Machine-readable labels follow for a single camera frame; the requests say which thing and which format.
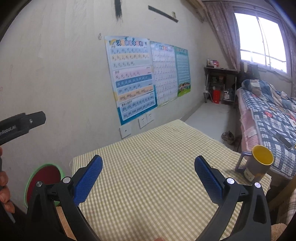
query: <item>silver screw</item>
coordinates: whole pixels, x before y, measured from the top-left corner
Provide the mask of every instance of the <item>silver screw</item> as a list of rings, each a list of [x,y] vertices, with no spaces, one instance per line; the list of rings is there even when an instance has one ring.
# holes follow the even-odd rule
[[[255,187],[260,188],[261,184],[260,183],[255,183]]]
[[[42,184],[43,184],[42,181],[38,181],[38,182],[36,182],[36,186],[37,186],[37,187],[41,187]]]
[[[232,178],[227,178],[226,180],[229,184],[234,184],[234,179]]]
[[[71,181],[70,177],[63,178],[63,183],[69,183]]]

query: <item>red bucket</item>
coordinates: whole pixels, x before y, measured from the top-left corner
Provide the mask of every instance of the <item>red bucket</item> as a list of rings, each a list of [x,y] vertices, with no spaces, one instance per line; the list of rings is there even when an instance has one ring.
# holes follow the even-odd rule
[[[220,91],[219,90],[213,90],[213,102],[216,104],[219,104],[219,102],[220,102]]]

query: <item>alphabet poster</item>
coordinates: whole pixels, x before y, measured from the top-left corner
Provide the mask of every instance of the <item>alphabet poster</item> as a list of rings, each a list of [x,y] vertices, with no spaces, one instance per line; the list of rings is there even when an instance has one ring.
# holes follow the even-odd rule
[[[121,124],[157,106],[148,39],[106,36],[114,97]]]
[[[180,97],[191,90],[188,50],[175,46],[175,56],[178,74],[178,97]]]
[[[178,76],[174,46],[150,41],[154,85],[158,106],[178,97]]]

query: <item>electrical socket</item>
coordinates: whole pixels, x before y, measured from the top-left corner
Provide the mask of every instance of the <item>electrical socket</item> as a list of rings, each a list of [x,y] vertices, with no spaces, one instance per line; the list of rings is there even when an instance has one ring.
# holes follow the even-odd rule
[[[131,124],[130,123],[125,124],[119,127],[119,130],[120,130],[121,138],[123,139],[131,134]]]
[[[147,122],[150,123],[151,121],[154,120],[154,111],[150,111],[148,113],[146,113],[146,116],[147,116]]]
[[[148,124],[146,115],[142,115],[138,118],[140,129],[142,129],[145,125]]]

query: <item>tablecloth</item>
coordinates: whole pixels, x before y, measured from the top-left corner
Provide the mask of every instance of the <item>tablecloth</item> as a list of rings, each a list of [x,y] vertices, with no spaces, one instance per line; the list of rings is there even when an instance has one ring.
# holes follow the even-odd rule
[[[73,174],[95,154],[103,170],[80,209],[102,241],[195,240],[218,208],[194,170],[198,155],[225,177],[248,184],[234,172],[239,153],[180,120],[75,157]],[[265,193],[270,182],[268,175],[261,180]],[[222,238],[230,235],[240,207]]]

